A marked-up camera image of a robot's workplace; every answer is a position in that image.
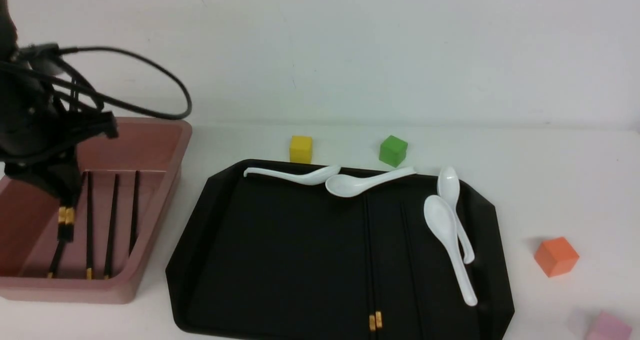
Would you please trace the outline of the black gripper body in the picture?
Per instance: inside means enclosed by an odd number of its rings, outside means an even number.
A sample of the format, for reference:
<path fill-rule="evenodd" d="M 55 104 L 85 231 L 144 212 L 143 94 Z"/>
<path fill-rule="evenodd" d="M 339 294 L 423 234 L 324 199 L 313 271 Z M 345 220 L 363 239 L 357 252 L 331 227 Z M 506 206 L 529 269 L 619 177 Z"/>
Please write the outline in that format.
<path fill-rule="evenodd" d="M 10 177 L 78 180 L 78 144 L 119 136 L 103 101 L 85 105 L 76 92 L 57 92 L 43 80 L 17 73 L 16 66 L 1 68 L 1 160 Z"/>

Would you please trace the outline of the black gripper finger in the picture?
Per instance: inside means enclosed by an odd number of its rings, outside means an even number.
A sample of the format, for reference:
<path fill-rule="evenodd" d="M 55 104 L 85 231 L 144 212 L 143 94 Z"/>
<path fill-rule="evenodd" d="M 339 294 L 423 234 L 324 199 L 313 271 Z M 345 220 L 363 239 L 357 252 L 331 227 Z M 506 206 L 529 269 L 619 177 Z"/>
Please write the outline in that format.
<path fill-rule="evenodd" d="M 77 162 L 39 163 L 30 169 L 34 186 L 58 199 L 62 207 L 77 207 L 83 186 Z"/>

